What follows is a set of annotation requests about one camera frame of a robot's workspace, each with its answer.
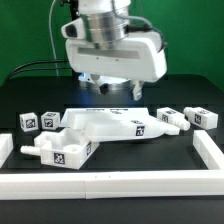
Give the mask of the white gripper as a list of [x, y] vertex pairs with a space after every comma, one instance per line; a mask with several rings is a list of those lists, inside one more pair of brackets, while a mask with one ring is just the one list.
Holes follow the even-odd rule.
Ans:
[[106, 95], [109, 84], [104, 76], [134, 80], [132, 96], [135, 101], [142, 97], [144, 82], [156, 82], [167, 71], [160, 41], [152, 36], [128, 36], [116, 43], [114, 49], [95, 49], [83, 40], [68, 39], [66, 51], [71, 68], [91, 74], [99, 93]]

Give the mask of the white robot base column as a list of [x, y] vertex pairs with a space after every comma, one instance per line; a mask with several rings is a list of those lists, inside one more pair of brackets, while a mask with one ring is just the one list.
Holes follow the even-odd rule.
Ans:
[[[91, 90], [98, 90], [97, 86], [94, 84], [93, 80], [90, 77], [91, 74], [81, 73], [78, 76], [79, 85], [84, 88], [88, 88]], [[131, 87], [131, 81], [125, 78], [116, 78], [116, 77], [108, 77], [104, 76], [106, 82], [109, 84], [109, 91], [119, 91], [125, 88]]]

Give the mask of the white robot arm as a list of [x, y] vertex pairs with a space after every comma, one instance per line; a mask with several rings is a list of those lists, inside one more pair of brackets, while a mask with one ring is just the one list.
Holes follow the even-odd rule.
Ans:
[[167, 71], [165, 42], [145, 18], [128, 12], [131, 0], [78, 0], [78, 18], [61, 28], [71, 68], [101, 87], [111, 80], [132, 84], [135, 101], [143, 84]]

